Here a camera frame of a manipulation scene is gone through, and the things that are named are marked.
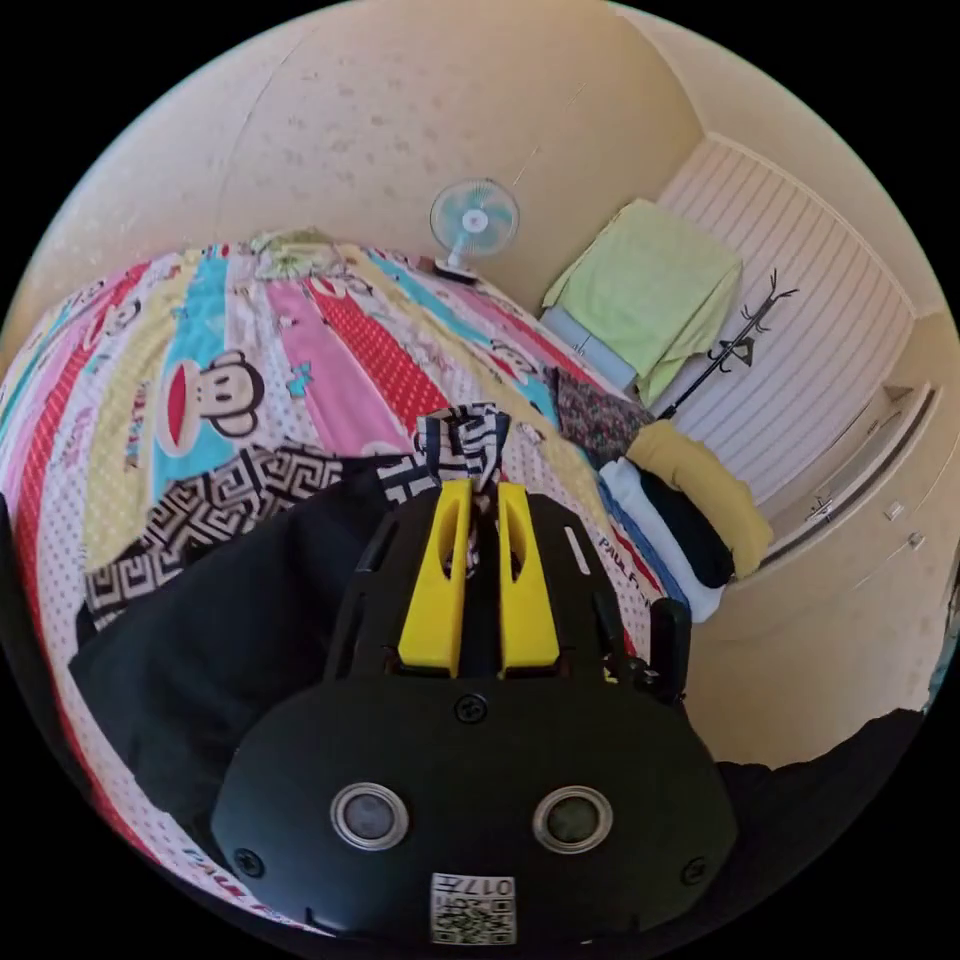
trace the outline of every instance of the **yellow folded cloth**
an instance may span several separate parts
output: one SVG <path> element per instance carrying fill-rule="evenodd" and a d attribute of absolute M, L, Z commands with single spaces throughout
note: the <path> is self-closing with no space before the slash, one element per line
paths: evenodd
<path fill-rule="evenodd" d="M 773 530 L 754 506 L 750 488 L 711 450 L 678 433 L 669 420 L 658 420 L 637 434 L 627 459 L 690 498 L 733 554 L 738 578 L 760 566 Z"/>

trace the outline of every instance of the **green towel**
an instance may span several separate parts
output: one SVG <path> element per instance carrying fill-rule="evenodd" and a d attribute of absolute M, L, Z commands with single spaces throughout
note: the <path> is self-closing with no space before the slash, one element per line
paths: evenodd
<path fill-rule="evenodd" d="M 646 200 L 625 206 L 547 291 L 637 371 L 653 403 L 720 333 L 740 284 L 740 257 Z"/>

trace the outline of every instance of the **bed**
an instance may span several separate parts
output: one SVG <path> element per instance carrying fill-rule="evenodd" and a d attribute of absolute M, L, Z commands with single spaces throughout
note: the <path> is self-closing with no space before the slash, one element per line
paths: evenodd
<path fill-rule="evenodd" d="M 178 876 L 295 926 L 150 805 L 67 669 L 83 574 L 140 534 L 170 484 L 289 439 L 344 457 L 410 452 L 418 416 L 492 401 L 511 417 L 504 479 L 582 517 L 641 656 L 650 604 L 665 593 L 655 558 L 558 434 L 544 371 L 615 388 L 490 284 L 463 287 L 417 264 L 290 235 L 156 257 L 51 308 L 0 385 L 0 492 L 61 725 L 96 805 Z"/>

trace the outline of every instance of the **white folded cloth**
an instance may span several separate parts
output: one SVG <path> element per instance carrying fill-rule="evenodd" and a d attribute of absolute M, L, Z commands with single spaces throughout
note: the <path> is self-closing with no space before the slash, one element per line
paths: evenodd
<path fill-rule="evenodd" d="M 606 464 L 600 471 L 600 476 L 614 499 L 639 527 L 650 546 L 657 551 L 666 568 L 673 574 L 674 580 L 690 603 L 690 619 L 694 623 L 703 623 L 712 617 L 720 606 L 724 588 L 705 587 L 697 579 L 676 537 L 643 492 L 637 468 L 621 457 L 616 463 L 611 461 Z"/>

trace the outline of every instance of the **qr code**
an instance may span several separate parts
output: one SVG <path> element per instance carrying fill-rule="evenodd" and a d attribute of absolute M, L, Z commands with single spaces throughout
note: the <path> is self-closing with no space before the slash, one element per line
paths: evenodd
<path fill-rule="evenodd" d="M 434 943 L 465 946 L 517 942 L 513 877 L 435 873 L 430 890 Z"/>

